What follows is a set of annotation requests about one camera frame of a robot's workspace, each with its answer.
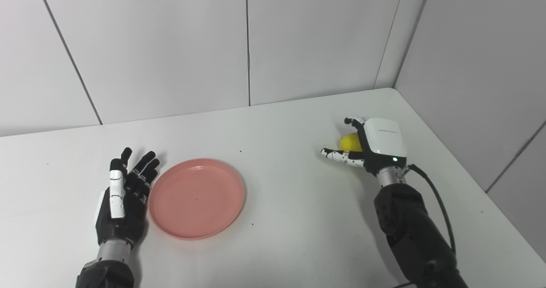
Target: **black cable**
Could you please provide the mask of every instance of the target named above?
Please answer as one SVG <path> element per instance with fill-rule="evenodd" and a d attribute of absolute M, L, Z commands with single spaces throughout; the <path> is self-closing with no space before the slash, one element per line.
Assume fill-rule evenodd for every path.
<path fill-rule="evenodd" d="M 410 164 L 408 168 L 416 172 L 417 174 L 421 175 L 421 177 L 423 177 L 427 181 L 430 188 L 433 189 L 434 196 L 436 196 L 436 200 L 438 201 L 438 205 L 440 205 L 440 209 L 442 210 L 442 214 L 444 216 L 445 226 L 447 226 L 447 233 L 449 235 L 449 243 L 451 244 L 451 251 L 453 251 L 453 254 L 456 254 L 455 236 L 453 235 L 453 228 L 451 227 L 451 222 L 449 221 L 449 216 L 447 215 L 447 210 L 445 210 L 445 206 L 443 204 L 442 198 L 440 197 L 440 193 L 438 193 L 438 190 L 434 186 L 434 183 L 431 181 L 431 179 L 422 169 L 420 169 L 415 164 Z"/>

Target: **robotic finger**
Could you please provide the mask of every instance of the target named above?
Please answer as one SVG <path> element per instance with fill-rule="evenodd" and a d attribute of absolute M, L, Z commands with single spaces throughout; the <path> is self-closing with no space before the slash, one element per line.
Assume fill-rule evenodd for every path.
<path fill-rule="evenodd" d="M 352 167 L 364 167 L 363 154 L 361 151 L 344 151 L 323 148 L 320 151 L 322 156 L 335 162 L 341 162 Z"/>

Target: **black and white robotic hand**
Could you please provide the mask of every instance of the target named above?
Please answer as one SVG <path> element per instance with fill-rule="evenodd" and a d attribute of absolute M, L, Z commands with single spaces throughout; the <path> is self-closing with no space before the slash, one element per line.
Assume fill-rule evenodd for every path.
<path fill-rule="evenodd" d="M 102 195 L 95 228 L 97 258 L 84 265 L 76 288 L 133 288 L 134 276 L 127 265 L 131 249 L 142 239 L 146 205 L 160 161 L 149 151 L 127 171 L 131 148 L 110 163 L 110 185 Z"/>
<path fill-rule="evenodd" d="M 365 168 L 381 189 L 374 199 L 381 230 L 386 235 L 406 285 L 417 288 L 468 288 L 457 269 L 453 230 L 442 199 L 427 174 L 415 164 L 406 165 L 407 151 L 400 127 L 390 119 L 347 117 L 357 129 L 362 151 L 323 148 L 326 158 Z M 444 215 L 450 245 L 429 217 L 421 194 L 406 183 L 408 171 L 421 175 L 433 190 Z"/>

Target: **white wall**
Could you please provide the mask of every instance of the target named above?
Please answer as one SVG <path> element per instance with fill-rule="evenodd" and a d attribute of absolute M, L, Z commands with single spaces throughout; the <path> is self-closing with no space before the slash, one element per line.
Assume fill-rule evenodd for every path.
<path fill-rule="evenodd" d="M 421 1 L 47 3 L 99 117 L 114 123 L 391 86 Z M 0 66 L 10 73 L 0 136 L 95 125 L 43 1 L 4 2 L 4 22 L 14 24 L 1 32 L 12 46 L 0 52 L 10 60 Z M 21 13 L 27 7 L 37 14 Z"/>
<path fill-rule="evenodd" d="M 0 136 L 97 125 L 42 0 L 0 0 Z"/>
<path fill-rule="evenodd" d="M 489 191 L 489 196 L 546 260 L 546 131 L 542 129 Z"/>
<path fill-rule="evenodd" d="M 105 123 L 248 105 L 245 0 L 47 0 Z"/>
<path fill-rule="evenodd" d="M 546 119 L 545 35 L 546 0 L 427 0 L 396 82 L 543 259 L 544 130 L 501 172 Z"/>
<path fill-rule="evenodd" d="M 248 0 L 252 104 L 371 89 L 398 0 Z"/>

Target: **robotic hand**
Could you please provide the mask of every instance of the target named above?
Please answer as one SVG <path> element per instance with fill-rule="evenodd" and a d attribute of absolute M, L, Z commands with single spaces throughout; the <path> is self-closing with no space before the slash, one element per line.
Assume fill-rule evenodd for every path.
<path fill-rule="evenodd" d="M 127 262 L 144 233 L 146 201 L 160 161 L 149 151 L 128 173 L 131 153 L 125 148 L 121 157 L 110 163 L 110 186 L 102 195 L 95 225 L 99 253 L 84 265 L 76 288 L 133 288 L 134 277 Z"/>
<path fill-rule="evenodd" d="M 417 288 L 468 288 L 457 269 L 453 232 L 441 198 L 425 172 L 406 166 L 407 152 L 398 124 L 389 119 L 347 117 L 357 129 L 362 152 L 323 148 L 326 158 L 363 167 L 380 182 L 374 199 L 381 230 L 404 276 Z M 433 189 L 444 214 L 451 247 L 428 215 L 421 194 L 406 183 L 409 170 Z"/>

